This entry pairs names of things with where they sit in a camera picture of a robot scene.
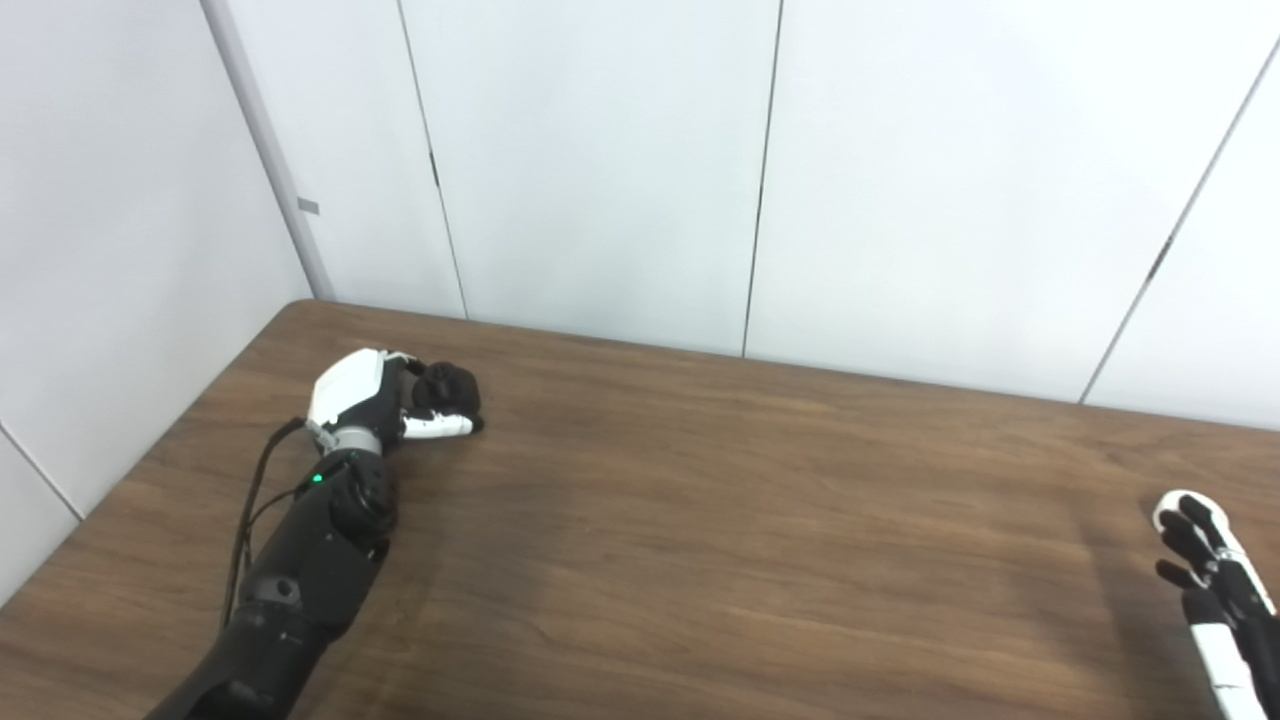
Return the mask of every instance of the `robotic hand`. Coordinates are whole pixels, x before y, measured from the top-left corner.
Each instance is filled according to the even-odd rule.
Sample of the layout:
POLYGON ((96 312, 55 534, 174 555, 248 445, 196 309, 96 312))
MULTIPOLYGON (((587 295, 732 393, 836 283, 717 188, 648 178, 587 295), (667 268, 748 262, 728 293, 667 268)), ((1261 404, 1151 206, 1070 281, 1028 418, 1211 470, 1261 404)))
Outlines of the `robotic hand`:
MULTIPOLYGON (((273 436, 255 482, 274 443, 302 424, 273 436)), ((236 610, 224 616, 214 647, 146 720, 285 717, 320 656, 356 619, 387 557, 397 486, 383 454, 402 441, 475 433, 484 423, 467 370, 365 348, 320 375, 305 427, 320 461, 298 482, 293 505, 251 565, 246 553, 236 610)))
POLYGON ((1280 720, 1280 620, 1226 512, 1185 489, 1165 493, 1152 512, 1167 560, 1156 573, 1183 591, 1183 614, 1226 720, 1280 720))

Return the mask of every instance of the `wooden table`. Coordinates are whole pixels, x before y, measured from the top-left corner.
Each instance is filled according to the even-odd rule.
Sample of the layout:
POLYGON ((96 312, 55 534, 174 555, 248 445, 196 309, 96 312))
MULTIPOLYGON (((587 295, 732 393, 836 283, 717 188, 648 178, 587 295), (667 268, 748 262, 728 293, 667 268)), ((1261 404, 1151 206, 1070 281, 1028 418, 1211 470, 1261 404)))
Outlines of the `wooden table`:
POLYGON ((365 346, 472 369, 489 427, 392 456, 388 566, 297 719, 1207 719, 1147 510, 1207 492, 1280 578, 1271 433, 308 301, 0 611, 0 716, 186 675, 262 442, 365 346))

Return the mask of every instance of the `black robotic forearm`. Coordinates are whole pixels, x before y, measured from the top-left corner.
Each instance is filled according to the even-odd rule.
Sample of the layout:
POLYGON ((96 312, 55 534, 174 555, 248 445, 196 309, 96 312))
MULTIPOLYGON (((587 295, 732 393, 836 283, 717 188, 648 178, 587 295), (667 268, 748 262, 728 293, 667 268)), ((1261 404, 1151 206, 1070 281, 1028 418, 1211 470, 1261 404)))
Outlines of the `black robotic forearm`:
POLYGON ((248 569, 230 623, 146 720, 285 717, 356 619, 387 556, 396 505, 380 455, 325 455, 248 569))

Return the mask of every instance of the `robotic arm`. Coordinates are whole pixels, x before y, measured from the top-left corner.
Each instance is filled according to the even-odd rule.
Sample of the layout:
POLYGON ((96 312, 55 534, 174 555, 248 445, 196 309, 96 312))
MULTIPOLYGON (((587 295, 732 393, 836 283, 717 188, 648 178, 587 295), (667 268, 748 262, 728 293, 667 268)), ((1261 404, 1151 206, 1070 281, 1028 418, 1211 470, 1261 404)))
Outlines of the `robotic arm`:
POLYGON ((306 419, 320 461, 248 566, 214 647, 146 720, 285 717, 387 557, 397 486, 383 455, 406 439, 479 432, 479 411, 471 373, 403 352, 358 350, 320 375, 306 419))

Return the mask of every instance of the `white wall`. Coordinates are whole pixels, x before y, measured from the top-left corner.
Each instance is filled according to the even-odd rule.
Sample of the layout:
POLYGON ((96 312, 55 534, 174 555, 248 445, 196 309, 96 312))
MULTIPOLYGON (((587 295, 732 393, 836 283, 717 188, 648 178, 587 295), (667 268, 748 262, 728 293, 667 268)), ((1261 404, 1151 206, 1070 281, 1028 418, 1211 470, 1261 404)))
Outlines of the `white wall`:
MULTIPOLYGON (((310 293, 198 4, 4 3, 0 67, 0 424, 84 514, 310 293)), ((67 529, 5 457, 0 583, 67 529)))
POLYGON ((791 0, 753 247, 777 0, 205 1, 340 300, 1068 401, 1280 35, 791 0))
POLYGON ((1275 60, 1088 402, 1280 429, 1275 60))
POLYGON ((474 319, 741 351, 777 0, 408 0, 474 319))
POLYGON ((1274 1, 788 0, 748 356, 1075 401, 1274 1))
POLYGON ((342 302, 461 318, 396 0, 207 0, 283 178, 319 214, 305 225, 320 282, 342 302))
POLYGON ((0 434, 0 605, 74 527, 72 511, 0 434))

